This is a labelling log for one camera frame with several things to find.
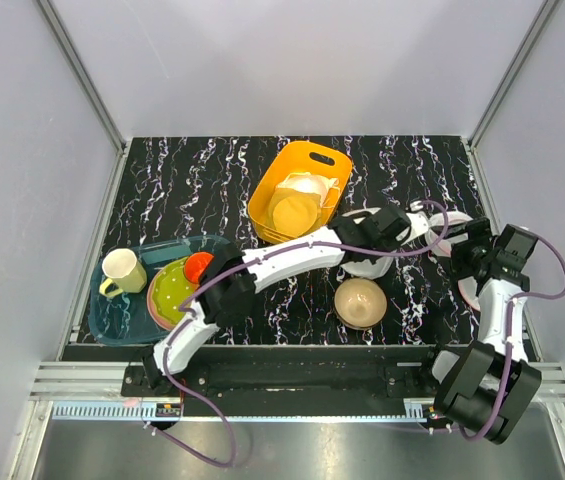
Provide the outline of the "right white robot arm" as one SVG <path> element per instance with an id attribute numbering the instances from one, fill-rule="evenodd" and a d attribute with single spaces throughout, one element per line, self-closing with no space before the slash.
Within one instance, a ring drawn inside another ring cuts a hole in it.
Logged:
<path id="1" fill-rule="evenodd" d="M 488 219 L 449 229 L 451 276 L 474 279 L 480 309 L 476 340 L 462 353 L 441 350 L 416 371 L 416 384 L 435 396 L 434 408 L 457 426 L 503 443 L 540 387 L 522 341 L 522 314 L 530 291 L 523 269 L 538 238 L 507 225 L 495 235 Z"/>

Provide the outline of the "white mesh laundry bag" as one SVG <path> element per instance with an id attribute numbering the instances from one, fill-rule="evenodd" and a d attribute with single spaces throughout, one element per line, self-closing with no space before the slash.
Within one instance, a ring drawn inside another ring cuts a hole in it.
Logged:
<path id="1" fill-rule="evenodd" d="M 378 207 L 351 210 L 344 213 L 344 217 L 351 217 L 356 224 L 360 223 L 365 217 L 373 215 L 379 211 Z M 345 272 L 353 277 L 375 280 L 384 276 L 393 264 L 393 258 L 387 256 L 372 256 L 362 261 L 350 261 L 343 263 L 341 267 Z"/>

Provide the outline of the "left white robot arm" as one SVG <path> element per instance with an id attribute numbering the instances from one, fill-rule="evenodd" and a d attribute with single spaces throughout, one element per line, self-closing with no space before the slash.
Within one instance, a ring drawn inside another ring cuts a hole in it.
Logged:
<path id="1" fill-rule="evenodd" d="M 300 238 L 259 249 L 233 244 L 218 252 L 198 289 L 178 310 L 182 321 L 145 360 L 143 384 L 158 396 L 170 394 L 196 351 L 218 330 L 246 317 L 256 294 L 282 280 L 317 269 L 342 267 L 354 277 L 374 280 L 395 258 L 417 256 L 424 247 L 403 246 L 430 230 L 423 204 L 409 212 L 395 205 L 354 211 Z"/>

